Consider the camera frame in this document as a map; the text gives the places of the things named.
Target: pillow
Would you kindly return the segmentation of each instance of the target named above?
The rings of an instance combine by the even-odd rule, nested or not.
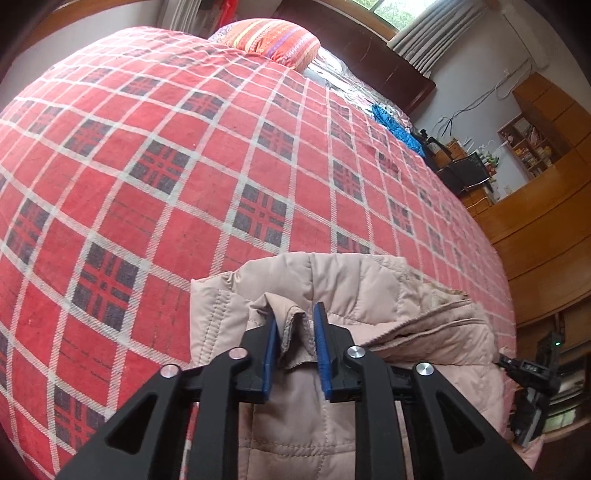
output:
[[[303,72],[316,56],[320,41],[305,28],[275,18],[240,20],[215,32],[209,40]]]

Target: cable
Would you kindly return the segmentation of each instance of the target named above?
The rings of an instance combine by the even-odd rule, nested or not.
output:
[[[530,64],[530,68],[529,71],[527,71],[526,73],[522,74],[519,79],[517,80],[517,82],[515,82],[515,84],[513,85],[513,87],[510,88],[509,92],[506,95],[501,95],[499,96],[498,94],[498,89],[501,85],[504,85],[513,75],[515,75],[519,70],[521,70],[521,68],[526,65],[527,63]],[[533,71],[534,66],[531,62],[531,59],[528,57],[521,65],[519,65],[515,70],[513,70],[512,72],[510,72],[507,76],[505,76],[502,80],[500,80],[493,88],[491,88],[490,90],[488,90],[487,92],[483,93],[482,95],[480,95],[477,99],[475,99],[474,101],[472,101],[470,104],[468,104],[468,106],[466,106],[465,108],[458,110],[457,112],[455,112],[451,117],[447,117],[444,116],[442,118],[439,119],[439,121],[433,125],[433,130],[435,129],[435,127],[437,125],[439,125],[441,122],[447,120],[447,122],[442,125],[441,127],[439,127],[439,130],[437,130],[437,137],[436,138],[442,138],[443,136],[445,136],[447,130],[449,129],[449,135],[450,137],[452,136],[453,133],[453,121],[462,113],[465,112],[470,112],[476,108],[478,108],[479,106],[481,106],[484,101],[490,97],[490,95],[492,95],[493,93],[496,94],[496,97],[498,100],[504,100],[506,99],[511,92],[517,87],[517,85],[519,85],[521,79],[524,77],[524,75],[529,75],[531,74],[531,72]]]

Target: white curtain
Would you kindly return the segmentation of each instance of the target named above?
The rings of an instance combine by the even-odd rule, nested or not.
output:
[[[201,0],[164,0],[158,26],[168,30],[193,33]]]
[[[483,0],[437,0],[388,42],[425,76],[445,51],[485,13]]]

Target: black gripper frame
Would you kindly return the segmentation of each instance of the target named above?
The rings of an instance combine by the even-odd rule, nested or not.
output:
[[[391,367],[369,349],[350,356],[351,334],[328,323],[321,303],[314,331],[326,398],[355,401],[356,480],[406,478],[395,401],[404,414],[415,480],[532,479],[513,448],[432,365]]]
[[[177,480],[192,406],[199,415],[188,480],[238,478],[238,404],[265,403],[278,352],[275,317],[209,365],[166,365],[141,387],[57,474],[56,480]]]

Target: window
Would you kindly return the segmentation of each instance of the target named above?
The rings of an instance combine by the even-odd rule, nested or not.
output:
[[[402,30],[435,0],[353,0]]]

